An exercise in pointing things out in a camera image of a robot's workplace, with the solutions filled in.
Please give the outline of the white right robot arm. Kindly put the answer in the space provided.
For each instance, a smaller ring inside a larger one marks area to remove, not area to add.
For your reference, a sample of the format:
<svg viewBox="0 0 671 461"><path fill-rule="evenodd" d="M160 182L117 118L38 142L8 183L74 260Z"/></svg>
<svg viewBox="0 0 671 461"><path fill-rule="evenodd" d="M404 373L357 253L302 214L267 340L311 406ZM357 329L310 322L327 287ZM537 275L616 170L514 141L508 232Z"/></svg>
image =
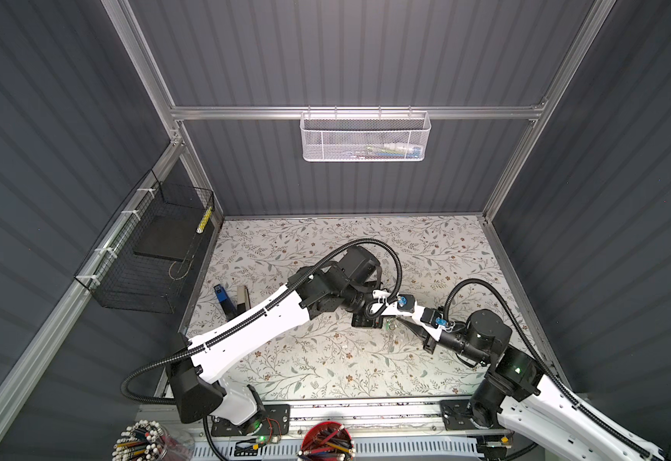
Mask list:
<svg viewBox="0 0 671 461"><path fill-rule="evenodd" d="M406 318L429 345L463 364L485 367L467 406L478 428L500 426L566 460L671 460L671 446L623 428L565 386L512 314L481 309L454 322L447 305L422 307L408 295L387 296L385 314Z"/></svg>

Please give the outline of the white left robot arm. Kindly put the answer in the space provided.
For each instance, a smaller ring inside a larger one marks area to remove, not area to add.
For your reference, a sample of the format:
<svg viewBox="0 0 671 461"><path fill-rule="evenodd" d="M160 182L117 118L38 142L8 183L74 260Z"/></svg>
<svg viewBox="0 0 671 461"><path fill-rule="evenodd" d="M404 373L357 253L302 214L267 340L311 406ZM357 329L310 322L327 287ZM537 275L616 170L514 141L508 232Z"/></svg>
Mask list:
<svg viewBox="0 0 671 461"><path fill-rule="evenodd" d="M123 397L149 405L173 405L184 424L220 418L247 433L264 418L251 385L231 384L227 372L268 341L324 313L344 308L373 319L399 302L403 268L389 244L359 238L300 268L274 294L209 332L183 341L181 349L141 366L120 384ZM164 369L172 398L140 394L136 378Z"/></svg>

